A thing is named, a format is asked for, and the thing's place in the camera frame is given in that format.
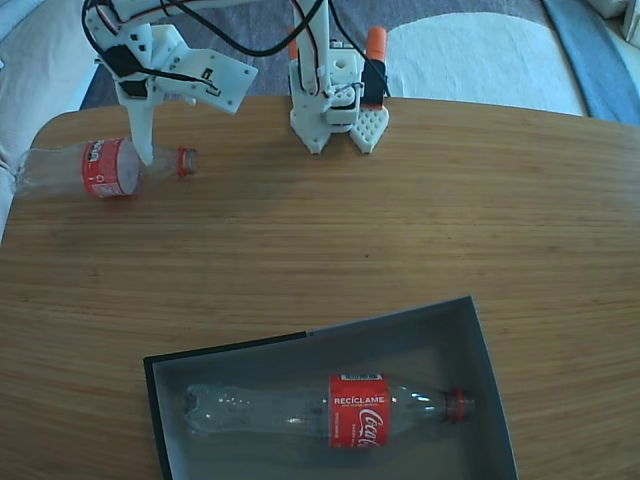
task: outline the bottle cap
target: bottle cap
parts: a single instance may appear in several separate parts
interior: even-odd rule
[[[193,148],[178,148],[177,171],[179,177],[193,175],[198,170],[198,152]]]
[[[467,392],[454,388],[447,394],[447,419],[458,423],[475,411],[475,401]]]

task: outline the empty plastic bottle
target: empty plastic bottle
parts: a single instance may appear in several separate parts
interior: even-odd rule
[[[383,375],[332,375],[303,386],[248,389],[197,384],[186,421],[200,434],[274,433],[325,439],[332,447],[377,447],[412,428],[456,423],[474,410],[459,389],[411,386]]]
[[[27,198],[132,195],[165,178],[195,173],[197,159],[195,150],[154,147],[154,161],[146,166],[129,138],[32,148],[12,172],[14,193]]]

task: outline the wooden table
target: wooden table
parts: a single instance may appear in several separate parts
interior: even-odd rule
[[[311,156],[288,101],[172,104],[196,177],[16,202],[0,248],[0,478],[159,479],[142,358],[471,293],[518,467],[640,476],[640,130],[392,99],[371,156]],[[119,108],[38,146],[127,133]]]

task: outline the cardboard box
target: cardboard box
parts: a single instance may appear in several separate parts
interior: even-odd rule
[[[410,478],[516,479],[507,424],[471,297],[345,325],[144,360],[165,480]],[[434,422],[383,448],[329,448],[300,437],[195,435],[189,385],[304,384],[333,373],[384,373],[475,398],[475,413]]]

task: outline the white robotic arm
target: white robotic arm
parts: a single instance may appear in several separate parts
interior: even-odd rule
[[[165,94],[235,113],[257,74],[254,67],[215,50],[190,49],[172,25],[150,23],[182,13],[187,6],[198,10],[249,1],[255,0],[85,1],[85,33],[114,77],[118,100],[129,114],[134,145],[145,164],[153,161],[153,110]],[[290,50],[292,127],[312,153],[319,153],[331,133],[338,132],[350,132],[356,144],[370,152],[389,114],[381,105],[361,107],[365,86],[358,52],[329,41],[328,0],[292,0],[292,4],[296,30],[304,30],[297,37],[297,48]]]

